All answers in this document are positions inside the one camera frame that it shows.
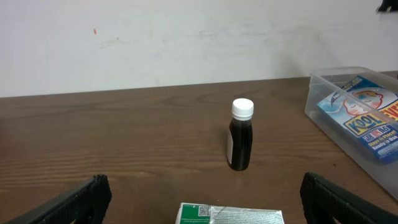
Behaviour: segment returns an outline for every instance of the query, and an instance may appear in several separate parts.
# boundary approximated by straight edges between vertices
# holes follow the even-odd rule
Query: white backdrop
[[[398,70],[380,3],[2,0],[0,97]]]

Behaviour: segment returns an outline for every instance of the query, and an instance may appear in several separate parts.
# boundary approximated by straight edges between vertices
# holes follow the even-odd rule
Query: black bottle
[[[254,104],[251,100],[240,98],[233,101],[226,155],[230,168],[234,170],[245,170],[249,166],[253,140],[253,109]]]

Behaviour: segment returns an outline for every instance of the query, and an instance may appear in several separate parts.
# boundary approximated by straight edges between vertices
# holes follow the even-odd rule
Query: qr code
[[[198,216],[210,216],[210,206],[199,206]]]

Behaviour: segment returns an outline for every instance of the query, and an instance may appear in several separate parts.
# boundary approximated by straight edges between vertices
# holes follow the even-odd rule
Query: plastic bin
[[[398,93],[398,80],[367,68],[346,67],[316,70],[311,73],[310,91],[305,113],[374,180],[398,199],[398,160],[383,164],[358,138],[354,137],[347,129],[335,122],[334,119],[318,107],[319,102],[337,92],[347,99],[354,100],[357,105],[368,111],[369,114],[397,129],[397,121],[362,102],[353,94],[341,89],[343,85],[358,75],[377,83],[393,93]]]

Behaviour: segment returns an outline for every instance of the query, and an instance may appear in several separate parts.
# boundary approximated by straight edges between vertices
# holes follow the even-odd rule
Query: wooden table
[[[308,78],[0,99],[0,222],[95,174],[110,179],[104,223],[174,223],[181,202],[282,210],[306,223],[304,173],[395,214],[396,201],[304,114]],[[226,163],[231,104],[254,102],[243,172]]]

